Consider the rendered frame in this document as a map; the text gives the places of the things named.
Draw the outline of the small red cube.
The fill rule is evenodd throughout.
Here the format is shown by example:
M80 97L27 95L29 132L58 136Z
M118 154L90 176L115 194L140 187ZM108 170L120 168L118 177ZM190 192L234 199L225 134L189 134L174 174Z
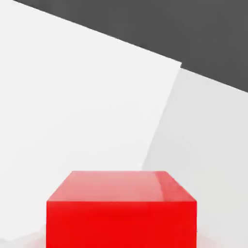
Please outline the small red cube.
M46 248L197 248L197 201L165 171L73 171L46 202Z

